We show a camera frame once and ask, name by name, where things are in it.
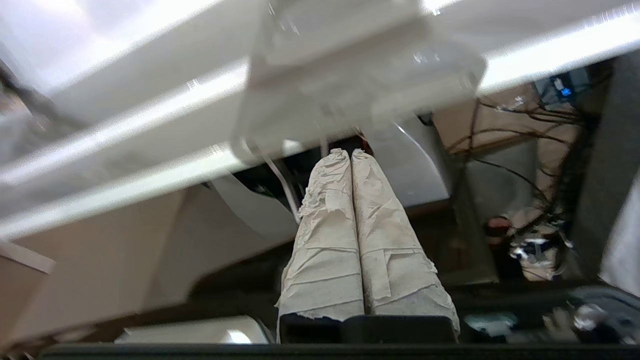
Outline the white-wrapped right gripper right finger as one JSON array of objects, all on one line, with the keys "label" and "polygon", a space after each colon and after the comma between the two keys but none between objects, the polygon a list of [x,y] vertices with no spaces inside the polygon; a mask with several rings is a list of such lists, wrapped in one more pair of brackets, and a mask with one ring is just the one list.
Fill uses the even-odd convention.
[{"label": "white-wrapped right gripper right finger", "polygon": [[460,320],[450,294],[381,166],[372,155],[357,149],[351,168],[366,312],[446,317],[454,333],[459,333]]}]

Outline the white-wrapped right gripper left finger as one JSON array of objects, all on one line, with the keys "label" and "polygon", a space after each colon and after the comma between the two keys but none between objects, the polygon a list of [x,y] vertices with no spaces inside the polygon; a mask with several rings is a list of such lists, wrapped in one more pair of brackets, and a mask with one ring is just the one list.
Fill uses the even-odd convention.
[{"label": "white-wrapped right gripper left finger", "polygon": [[281,276],[280,318],[345,321],[365,313],[352,167],[336,148],[310,174],[291,258]]}]

